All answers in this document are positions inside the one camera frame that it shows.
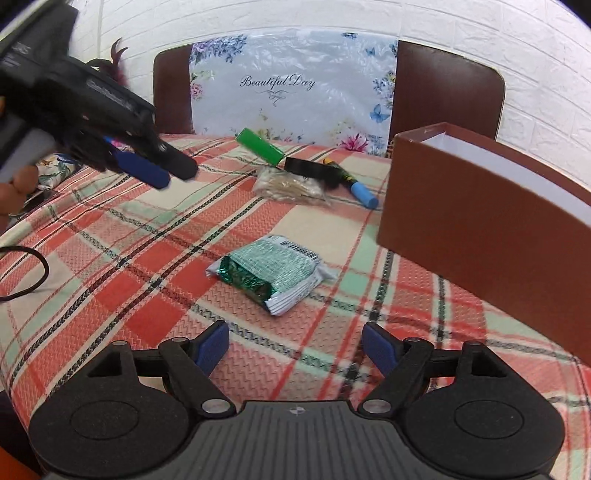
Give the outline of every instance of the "logo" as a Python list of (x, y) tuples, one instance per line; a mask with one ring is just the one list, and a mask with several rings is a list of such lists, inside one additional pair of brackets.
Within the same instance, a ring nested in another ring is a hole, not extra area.
[(297, 417), (298, 415), (306, 413), (306, 409), (304, 407), (296, 405), (295, 407), (290, 408), (290, 413), (293, 413)]
[(273, 106), (276, 106), (279, 100), (285, 100), (287, 94), (295, 93), (295, 91), (286, 90), (287, 87), (304, 88), (309, 92), (314, 85), (316, 85), (315, 80), (306, 80), (301, 73), (273, 75), (265, 80), (256, 80), (252, 75), (246, 75), (240, 80), (240, 87), (267, 87), (262, 91), (257, 89), (256, 92), (266, 93)]
[(103, 87), (96, 83), (93, 79), (88, 79), (86, 81), (86, 86), (94, 90), (95, 92), (99, 92), (101, 95), (106, 96), (109, 100), (115, 102), (117, 105), (122, 106), (126, 110), (130, 112), (134, 111), (134, 106), (129, 103), (127, 100), (118, 97), (116, 94), (111, 92), (107, 87)]

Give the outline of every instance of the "plaid tablecloth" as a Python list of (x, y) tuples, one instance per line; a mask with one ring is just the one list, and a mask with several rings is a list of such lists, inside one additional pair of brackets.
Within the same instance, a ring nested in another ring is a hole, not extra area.
[[(196, 181), (174, 181), (157, 192), (87, 168), (0, 239), (37, 248), (51, 267), (39, 290), (0, 306), (2, 382), (25, 425), (109, 342), (154, 348), (165, 338), (193, 337), (217, 319), (230, 324), (232, 341), (212, 378), (235, 402), (348, 398), (357, 405), (381, 378), (360, 347), (361, 328), (375, 317), (401, 338), (421, 336), (440, 348), (486, 342), (562, 414), (567, 437), (553, 475), (589, 477), (591, 369), (498, 309), (378, 247), (380, 211), (362, 208), (345, 189), (331, 194), (329, 208), (264, 200), (251, 193), (255, 158), (232, 139), (168, 140), (201, 165)], [(329, 155), (384, 199), (388, 160), (316, 146), (282, 148), (300, 158)], [(220, 256), (271, 232), (315, 250), (339, 275), (283, 317), (205, 275)], [(32, 284), (42, 272), (32, 258), (5, 256), (0, 294)]]

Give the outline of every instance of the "floral chair cover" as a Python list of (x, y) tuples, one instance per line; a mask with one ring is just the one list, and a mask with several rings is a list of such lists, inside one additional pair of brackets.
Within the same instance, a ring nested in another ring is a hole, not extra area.
[(244, 127), (291, 141), (384, 155), (398, 39), (332, 30), (264, 31), (193, 45), (193, 129)]

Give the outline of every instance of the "black cable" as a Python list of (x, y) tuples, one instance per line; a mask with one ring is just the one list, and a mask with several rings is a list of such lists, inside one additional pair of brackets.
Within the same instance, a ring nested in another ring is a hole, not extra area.
[(45, 282), (45, 280), (47, 280), (47, 277), (49, 277), (49, 263), (47, 263), (46, 258), (43, 255), (41, 255), (41, 253), (38, 252), (37, 250), (35, 250), (34, 248), (20, 247), (18, 245), (11, 245), (10, 247), (0, 247), (0, 254), (10, 253), (10, 252), (22, 252), (27, 255), (32, 255), (32, 256), (38, 258), (38, 260), (43, 265), (45, 272), (43, 273), (43, 276), (41, 277), (41, 279), (37, 283), (35, 283), (32, 287), (25, 288), (25, 290), (21, 290), (17, 293), (13, 293), (12, 295), (9, 295), (8, 297), (0, 297), (0, 303), (5, 302), (5, 301), (14, 300), (19, 297), (23, 297), (25, 295), (30, 294), (31, 292), (38, 289), (41, 285), (43, 285), (43, 282)]

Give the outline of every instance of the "plastic bag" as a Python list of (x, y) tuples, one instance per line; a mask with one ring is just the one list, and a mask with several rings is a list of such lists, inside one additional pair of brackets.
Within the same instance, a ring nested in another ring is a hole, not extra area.
[(330, 206), (324, 189), (317, 180), (300, 177), (275, 167), (260, 169), (252, 192), (278, 202)]

